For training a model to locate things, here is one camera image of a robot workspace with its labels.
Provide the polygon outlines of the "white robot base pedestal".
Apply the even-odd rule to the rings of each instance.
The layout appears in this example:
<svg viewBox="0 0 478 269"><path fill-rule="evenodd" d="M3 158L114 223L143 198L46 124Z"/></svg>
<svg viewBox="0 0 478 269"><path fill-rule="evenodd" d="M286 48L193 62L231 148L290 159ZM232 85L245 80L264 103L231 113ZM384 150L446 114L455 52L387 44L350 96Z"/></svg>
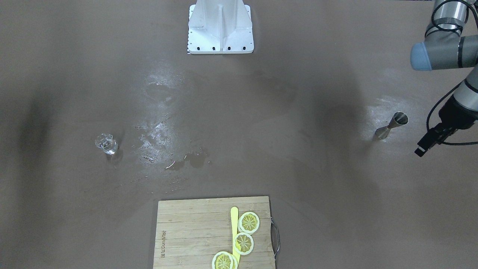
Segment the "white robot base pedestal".
<svg viewBox="0 0 478 269"><path fill-rule="evenodd" d="M198 0L188 15L188 53L253 53L251 7L244 1Z"/></svg>

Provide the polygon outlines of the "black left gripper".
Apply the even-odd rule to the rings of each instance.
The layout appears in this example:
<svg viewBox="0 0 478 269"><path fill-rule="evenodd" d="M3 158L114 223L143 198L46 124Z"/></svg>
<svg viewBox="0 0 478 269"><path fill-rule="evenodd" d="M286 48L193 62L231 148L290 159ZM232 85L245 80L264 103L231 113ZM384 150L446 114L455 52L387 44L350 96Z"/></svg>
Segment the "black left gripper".
<svg viewBox="0 0 478 269"><path fill-rule="evenodd" d="M423 157L434 145L444 143L444 141L456 133L457 130L458 129L447 125L436 125L429 129L420 139L414 153L419 157Z"/></svg>

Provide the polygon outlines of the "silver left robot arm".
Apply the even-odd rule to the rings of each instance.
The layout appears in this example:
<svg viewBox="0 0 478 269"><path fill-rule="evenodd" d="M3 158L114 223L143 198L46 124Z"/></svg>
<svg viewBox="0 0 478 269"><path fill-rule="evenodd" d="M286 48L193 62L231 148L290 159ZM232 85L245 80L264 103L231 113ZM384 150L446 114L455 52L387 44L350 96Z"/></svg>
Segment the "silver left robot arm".
<svg viewBox="0 0 478 269"><path fill-rule="evenodd" d="M417 71L471 68L459 84L440 99L440 123L429 126L417 143L416 155L422 157L434 145L448 145L447 138L477 122L477 35L463 36L469 17L477 20L476 0L436 0L421 43L411 49L411 66Z"/></svg>

